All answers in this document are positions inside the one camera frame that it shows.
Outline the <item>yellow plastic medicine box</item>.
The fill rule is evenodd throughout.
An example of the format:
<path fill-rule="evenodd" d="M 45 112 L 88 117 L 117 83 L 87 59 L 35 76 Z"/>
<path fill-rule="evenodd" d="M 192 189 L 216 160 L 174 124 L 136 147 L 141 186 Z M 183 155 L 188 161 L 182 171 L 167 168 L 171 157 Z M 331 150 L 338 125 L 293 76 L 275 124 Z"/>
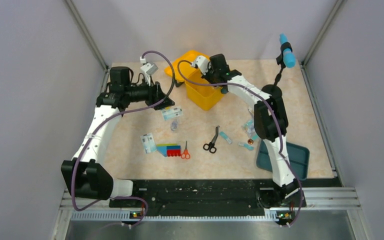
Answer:
<path fill-rule="evenodd" d="M 189 50 L 177 58 L 172 63 L 172 65 L 174 67 L 176 81 L 179 84 L 185 83 L 187 97 L 202 110 L 208 111 L 223 98 L 224 95 L 221 93 L 221 89 L 214 86 L 201 86 L 191 84 L 188 81 L 185 82 L 177 69 L 177 65 L 180 60 L 193 62 L 198 56 L 204 56 L 205 58 L 209 59 L 209 56 L 204 53 L 198 52 L 196 50 Z M 202 74 L 199 69 L 194 69 L 190 66 L 187 66 L 185 63 L 182 63 L 180 65 L 180 70 L 182 74 L 192 82 L 209 84 L 208 81 L 206 81 L 204 78 L 201 78 Z"/>

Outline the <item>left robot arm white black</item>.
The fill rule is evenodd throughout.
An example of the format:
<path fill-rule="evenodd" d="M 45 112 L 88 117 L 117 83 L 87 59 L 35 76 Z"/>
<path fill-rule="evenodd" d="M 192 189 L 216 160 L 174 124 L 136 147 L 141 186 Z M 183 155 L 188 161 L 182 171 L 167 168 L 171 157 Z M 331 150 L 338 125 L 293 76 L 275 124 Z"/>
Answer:
<path fill-rule="evenodd" d="M 174 106 L 152 74 L 158 70 L 154 63 L 140 67 L 143 77 L 133 83 L 133 70 L 127 66 L 110 69 L 110 80 L 96 99 L 94 116 L 79 150 L 71 160 L 63 161 L 61 173 L 72 197 L 107 200 L 121 197 L 129 207 L 140 202 L 140 193 L 131 180 L 117 179 L 103 167 L 103 160 L 116 125 L 129 112 L 131 103 L 144 102 L 148 108 L 160 110 Z"/>

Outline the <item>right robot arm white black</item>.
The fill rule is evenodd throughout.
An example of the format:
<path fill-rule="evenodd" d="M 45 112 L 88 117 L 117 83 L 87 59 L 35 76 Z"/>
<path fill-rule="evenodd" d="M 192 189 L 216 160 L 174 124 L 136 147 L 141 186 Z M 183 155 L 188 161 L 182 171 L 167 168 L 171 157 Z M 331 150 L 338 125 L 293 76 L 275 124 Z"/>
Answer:
<path fill-rule="evenodd" d="M 210 58 L 199 56 L 193 65 L 210 84 L 223 87 L 253 108 L 254 130 L 263 140 L 272 166 L 272 181 L 275 184 L 273 200 L 279 206 L 287 206 L 298 193 L 300 185 L 288 156 L 286 140 L 289 122 L 282 97 L 262 91 L 241 72 L 230 69 L 223 54 Z"/>

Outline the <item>small clear vial bag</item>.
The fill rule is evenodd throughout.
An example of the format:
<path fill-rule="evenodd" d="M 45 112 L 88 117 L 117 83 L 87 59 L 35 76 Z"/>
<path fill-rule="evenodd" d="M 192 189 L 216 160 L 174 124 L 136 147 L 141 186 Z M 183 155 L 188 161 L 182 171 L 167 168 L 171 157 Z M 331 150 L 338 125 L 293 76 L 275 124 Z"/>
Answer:
<path fill-rule="evenodd" d="M 171 124 L 170 124 L 170 129 L 171 131 L 175 132 L 179 127 L 179 122 L 177 119 L 175 119 Z"/>

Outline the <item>clear bag teal items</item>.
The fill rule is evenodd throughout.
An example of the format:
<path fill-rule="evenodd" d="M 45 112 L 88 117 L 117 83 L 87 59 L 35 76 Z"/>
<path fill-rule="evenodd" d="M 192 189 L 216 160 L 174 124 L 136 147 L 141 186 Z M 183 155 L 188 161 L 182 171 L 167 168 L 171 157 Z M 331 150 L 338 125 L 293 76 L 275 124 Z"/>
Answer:
<path fill-rule="evenodd" d="M 255 141 L 258 135 L 255 130 L 254 120 L 250 119 L 242 125 L 243 131 L 247 134 L 248 138 Z"/>

